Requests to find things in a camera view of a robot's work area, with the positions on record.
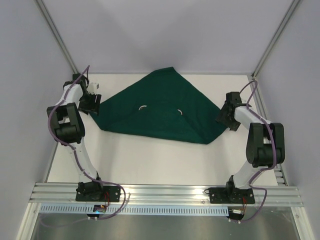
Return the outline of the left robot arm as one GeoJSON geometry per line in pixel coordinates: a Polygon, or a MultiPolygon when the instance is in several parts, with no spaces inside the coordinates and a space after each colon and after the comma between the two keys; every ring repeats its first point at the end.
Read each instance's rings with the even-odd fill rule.
{"type": "Polygon", "coordinates": [[[105,188],[94,168],[85,147],[85,125],[80,113],[98,114],[101,95],[96,93],[97,84],[90,84],[83,73],[72,75],[63,85],[58,103],[46,109],[48,129],[56,142],[69,150],[78,172],[78,194],[88,195],[98,201],[104,197],[105,188]]]}

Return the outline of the green surgical drape cloth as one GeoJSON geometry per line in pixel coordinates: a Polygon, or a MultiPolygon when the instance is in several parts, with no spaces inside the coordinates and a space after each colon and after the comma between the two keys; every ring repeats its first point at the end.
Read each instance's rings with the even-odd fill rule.
{"type": "Polygon", "coordinates": [[[209,98],[167,67],[101,102],[99,115],[91,117],[102,131],[208,145],[226,130],[216,122],[219,112],[209,98]],[[138,110],[142,105],[147,107],[138,110]]]}

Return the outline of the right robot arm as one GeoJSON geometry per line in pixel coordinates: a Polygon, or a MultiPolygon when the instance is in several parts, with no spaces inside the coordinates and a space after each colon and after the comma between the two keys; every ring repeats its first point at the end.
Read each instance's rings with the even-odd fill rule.
{"type": "Polygon", "coordinates": [[[216,121],[234,132],[241,125],[248,130],[246,162],[229,178],[225,186],[227,200],[236,203],[244,194],[251,194],[252,184],[262,173],[284,162],[284,126],[278,122],[270,122],[254,112],[248,103],[242,102],[239,92],[226,94],[216,121]]]}

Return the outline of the stainless steel instrument tray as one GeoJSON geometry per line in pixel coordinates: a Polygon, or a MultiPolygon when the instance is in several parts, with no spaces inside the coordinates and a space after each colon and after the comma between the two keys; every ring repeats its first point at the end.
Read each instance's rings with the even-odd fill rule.
{"type": "MultiPolygon", "coordinates": [[[[147,107],[147,105],[141,105],[141,106],[138,108],[138,111],[140,111],[140,110],[142,110],[142,109],[144,109],[144,108],[146,108],[146,107],[147,107]]],[[[180,113],[181,116],[183,116],[183,112],[182,112],[180,109],[177,109],[177,111],[180,113]]]]}

